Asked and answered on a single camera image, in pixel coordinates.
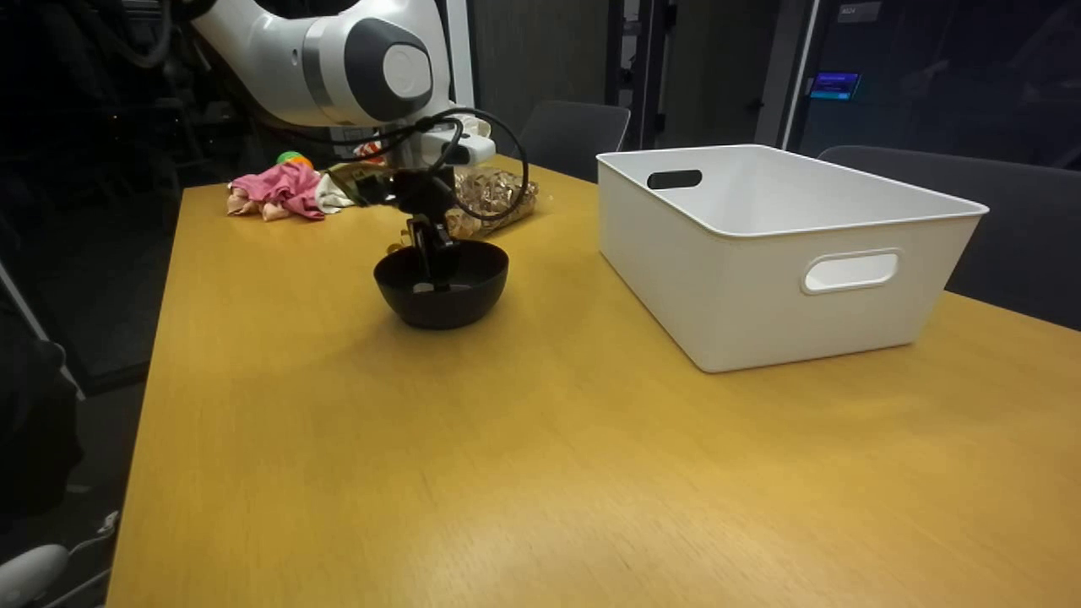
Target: black cable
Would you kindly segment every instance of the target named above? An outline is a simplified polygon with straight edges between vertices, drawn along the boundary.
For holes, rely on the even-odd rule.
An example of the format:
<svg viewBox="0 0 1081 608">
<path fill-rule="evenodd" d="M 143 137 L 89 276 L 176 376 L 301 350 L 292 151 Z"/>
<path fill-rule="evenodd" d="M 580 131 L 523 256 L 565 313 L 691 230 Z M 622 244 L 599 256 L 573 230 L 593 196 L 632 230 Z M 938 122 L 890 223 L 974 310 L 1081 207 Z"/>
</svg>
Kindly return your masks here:
<svg viewBox="0 0 1081 608">
<path fill-rule="evenodd" d="M 509 217 L 509 213 L 527 199 L 527 190 L 532 190 L 532 158 L 527 158 L 527 150 L 520 145 L 520 137 L 512 136 L 512 127 L 509 127 L 507 122 L 501 122 L 498 115 L 490 115 L 490 111 L 480 111 L 480 108 L 447 108 L 447 111 L 439 111 L 439 115 L 432 115 L 432 118 L 439 122 L 439 118 L 450 118 L 450 115 L 472 115 L 472 118 L 482 118 L 482 122 L 498 126 L 498 127 L 509 137 L 509 145 L 512 145 L 512 151 L 518 151 L 520 186 L 518 186 L 518 196 L 512 196 L 512 201 L 509 201 L 507 208 L 501 208 L 501 213 L 477 213 L 472 207 L 467 207 L 467 201 L 454 191 L 450 183 L 443 183 L 439 176 L 435 176 L 435 183 L 439 183 L 443 190 L 450 190 L 450 191 L 454 191 L 454 201 L 457 201 L 467 217 L 472 217 L 472 221 L 498 223 L 498 221 Z"/>
</svg>

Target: white storage basket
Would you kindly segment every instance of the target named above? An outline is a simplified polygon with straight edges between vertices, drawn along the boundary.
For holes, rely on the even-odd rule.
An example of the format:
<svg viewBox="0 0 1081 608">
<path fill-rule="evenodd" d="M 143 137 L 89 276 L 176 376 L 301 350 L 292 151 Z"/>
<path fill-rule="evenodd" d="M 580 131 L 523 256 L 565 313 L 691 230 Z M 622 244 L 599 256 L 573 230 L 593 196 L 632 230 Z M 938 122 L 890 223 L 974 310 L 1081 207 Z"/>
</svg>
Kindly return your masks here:
<svg viewBox="0 0 1081 608">
<path fill-rule="evenodd" d="M 601 254 L 706 372 L 916 342 L 988 213 L 766 145 L 599 164 Z"/>
</svg>

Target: black bowl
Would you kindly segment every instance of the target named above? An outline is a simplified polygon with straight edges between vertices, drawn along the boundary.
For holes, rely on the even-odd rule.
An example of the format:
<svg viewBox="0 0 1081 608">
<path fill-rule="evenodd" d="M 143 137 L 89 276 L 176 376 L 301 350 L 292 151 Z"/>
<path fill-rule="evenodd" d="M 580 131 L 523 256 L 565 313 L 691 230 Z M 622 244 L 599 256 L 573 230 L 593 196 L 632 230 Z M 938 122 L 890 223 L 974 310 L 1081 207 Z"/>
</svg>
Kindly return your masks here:
<svg viewBox="0 0 1081 608">
<path fill-rule="evenodd" d="M 459 241 L 430 260 L 405 245 L 378 260 L 376 283 L 405 324 L 464 328 L 493 310 L 507 268 L 507 254 L 480 241 Z"/>
</svg>

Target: bin handle cutout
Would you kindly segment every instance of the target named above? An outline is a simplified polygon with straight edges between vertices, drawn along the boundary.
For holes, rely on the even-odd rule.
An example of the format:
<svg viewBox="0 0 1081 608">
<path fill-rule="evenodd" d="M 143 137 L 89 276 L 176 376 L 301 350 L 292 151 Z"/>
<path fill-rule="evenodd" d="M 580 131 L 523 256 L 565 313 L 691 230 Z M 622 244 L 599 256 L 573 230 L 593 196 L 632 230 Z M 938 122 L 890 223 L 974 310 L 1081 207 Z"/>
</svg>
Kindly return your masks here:
<svg viewBox="0 0 1081 608">
<path fill-rule="evenodd" d="M 648 171 L 648 190 L 691 190 L 703 183 L 700 168 L 672 168 L 672 171 Z"/>
<path fill-rule="evenodd" d="M 830 293 L 830 290 L 878 286 L 899 272 L 899 263 L 903 263 L 899 249 L 851 249 L 851 254 L 819 256 L 807 268 L 804 290 Z"/>
</svg>

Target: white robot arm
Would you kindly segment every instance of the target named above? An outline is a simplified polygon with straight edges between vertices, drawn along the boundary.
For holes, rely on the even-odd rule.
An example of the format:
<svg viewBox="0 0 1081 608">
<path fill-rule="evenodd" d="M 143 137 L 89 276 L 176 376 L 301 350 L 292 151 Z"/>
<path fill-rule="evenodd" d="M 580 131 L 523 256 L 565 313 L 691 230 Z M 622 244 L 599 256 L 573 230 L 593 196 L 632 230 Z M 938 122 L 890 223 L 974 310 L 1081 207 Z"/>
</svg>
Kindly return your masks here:
<svg viewBox="0 0 1081 608">
<path fill-rule="evenodd" d="M 447 36 L 432 0 L 359 0 L 341 12 L 301 20 L 252 0 L 204 0 L 190 24 L 251 101 L 284 126 L 391 131 L 454 111 Z M 464 118 L 470 137 L 432 122 L 426 136 L 394 150 L 394 164 L 430 164 L 447 143 L 467 162 L 493 155 L 470 111 Z"/>
</svg>

